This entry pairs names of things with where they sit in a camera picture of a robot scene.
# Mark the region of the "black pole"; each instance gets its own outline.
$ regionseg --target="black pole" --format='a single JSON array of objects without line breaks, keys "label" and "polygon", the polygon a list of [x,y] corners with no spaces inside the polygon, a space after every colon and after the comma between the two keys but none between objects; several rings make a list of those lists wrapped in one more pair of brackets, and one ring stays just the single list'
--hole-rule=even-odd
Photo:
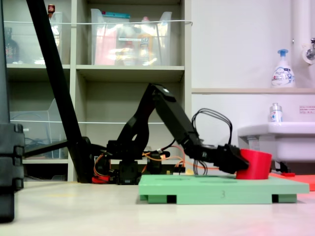
[{"label": "black pole", "polygon": [[3,24],[3,7],[0,0],[0,123],[9,123],[9,96],[8,96],[8,79],[6,71],[5,42],[4,42],[4,24]]},{"label": "black pole", "polygon": [[63,73],[55,38],[43,0],[27,0],[38,42],[45,59],[48,78],[53,89],[65,135],[69,141],[82,139],[69,89]]},{"label": "black pole", "polygon": [[68,140],[68,149],[77,172],[78,181],[91,183],[94,167],[91,143],[81,136],[44,0],[27,0],[27,3],[45,60],[48,78],[63,122],[64,132]]}]

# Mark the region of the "shelf board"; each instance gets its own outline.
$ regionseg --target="shelf board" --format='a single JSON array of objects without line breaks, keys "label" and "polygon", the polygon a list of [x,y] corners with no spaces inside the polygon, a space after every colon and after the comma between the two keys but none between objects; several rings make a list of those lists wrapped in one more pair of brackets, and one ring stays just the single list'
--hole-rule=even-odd
[{"label": "shelf board", "polygon": [[68,159],[23,159],[23,164],[68,164]]},{"label": "shelf board", "polygon": [[[38,64],[7,64],[9,81],[13,82],[47,82],[46,65]],[[64,75],[70,80],[70,65],[63,65]]]},{"label": "shelf board", "polygon": [[[121,160],[111,160],[112,165],[118,165]],[[136,160],[139,165],[146,165],[147,160]],[[176,165],[180,160],[165,160],[162,161],[162,165]]]},{"label": "shelf board", "polygon": [[192,88],[192,94],[315,94],[315,88]]},{"label": "shelf board", "polygon": [[184,66],[77,65],[77,71],[93,82],[177,83]]},{"label": "shelf board", "polygon": [[181,0],[87,0],[87,2],[115,5],[178,5]]}]

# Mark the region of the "red plastic cup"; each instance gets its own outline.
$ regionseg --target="red plastic cup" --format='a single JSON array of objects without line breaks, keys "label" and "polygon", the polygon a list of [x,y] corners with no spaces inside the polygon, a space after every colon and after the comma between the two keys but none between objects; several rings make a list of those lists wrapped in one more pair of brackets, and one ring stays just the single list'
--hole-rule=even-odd
[{"label": "red plastic cup", "polygon": [[241,149],[241,155],[248,160],[247,170],[236,173],[237,179],[268,179],[272,155],[266,152]]}]

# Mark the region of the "green platform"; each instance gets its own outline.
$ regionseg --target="green platform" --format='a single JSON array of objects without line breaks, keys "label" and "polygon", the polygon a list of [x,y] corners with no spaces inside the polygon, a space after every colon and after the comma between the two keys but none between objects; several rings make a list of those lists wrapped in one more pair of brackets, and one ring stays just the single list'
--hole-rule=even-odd
[{"label": "green platform", "polygon": [[309,193],[309,185],[276,177],[266,180],[238,180],[233,175],[144,175],[139,183],[140,200],[148,203],[295,203],[298,193]]}]

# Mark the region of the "white sink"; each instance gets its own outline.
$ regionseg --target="white sink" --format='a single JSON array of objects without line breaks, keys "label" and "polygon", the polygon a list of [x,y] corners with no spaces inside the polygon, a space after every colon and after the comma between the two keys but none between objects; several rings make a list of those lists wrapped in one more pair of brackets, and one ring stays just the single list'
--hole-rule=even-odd
[{"label": "white sink", "polygon": [[270,122],[238,130],[240,148],[269,152],[277,162],[315,162],[315,122]]}]

